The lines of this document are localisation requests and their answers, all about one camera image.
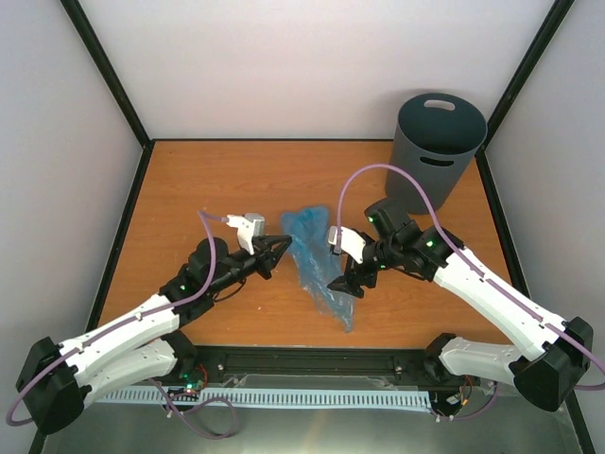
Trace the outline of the blue plastic trash bag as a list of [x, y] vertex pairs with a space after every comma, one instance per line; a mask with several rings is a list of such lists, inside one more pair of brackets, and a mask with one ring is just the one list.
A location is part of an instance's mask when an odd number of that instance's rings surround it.
[[314, 205], [283, 212], [280, 225], [292, 238], [288, 253], [297, 267], [301, 287], [310, 294], [318, 313], [332, 316], [345, 333], [350, 333], [354, 329], [355, 297], [328, 288], [341, 275], [340, 257], [330, 253], [326, 242], [329, 220], [329, 209]]

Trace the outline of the dark grey trash bin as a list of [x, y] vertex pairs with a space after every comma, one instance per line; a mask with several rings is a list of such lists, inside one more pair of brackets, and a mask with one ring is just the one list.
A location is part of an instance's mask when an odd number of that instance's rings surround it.
[[444, 93], [420, 94], [399, 110], [389, 163], [411, 175], [437, 210], [487, 132], [483, 113], [469, 101]]

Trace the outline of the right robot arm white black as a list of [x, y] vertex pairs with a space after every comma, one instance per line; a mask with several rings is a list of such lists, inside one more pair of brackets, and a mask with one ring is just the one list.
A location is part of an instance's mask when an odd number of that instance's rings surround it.
[[377, 238], [333, 226], [327, 243], [345, 253], [346, 265], [329, 289], [361, 298], [380, 271], [398, 270], [453, 293], [499, 329], [510, 344], [436, 337], [424, 351], [429, 379], [475, 376], [510, 385], [541, 410], [555, 411], [590, 367], [594, 330], [580, 317], [570, 321], [532, 302], [482, 264], [450, 232], [422, 230], [392, 198], [368, 207]]

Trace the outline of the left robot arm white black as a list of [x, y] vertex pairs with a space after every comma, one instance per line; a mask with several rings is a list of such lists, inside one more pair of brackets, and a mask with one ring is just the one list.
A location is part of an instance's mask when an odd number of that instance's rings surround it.
[[231, 252], [220, 238], [204, 239], [177, 275], [133, 310], [72, 339], [36, 341], [15, 385], [29, 422], [50, 435], [109, 393], [149, 378], [190, 378], [197, 350], [182, 328], [227, 288], [254, 274], [270, 279], [291, 242], [291, 236], [255, 236], [249, 250]]

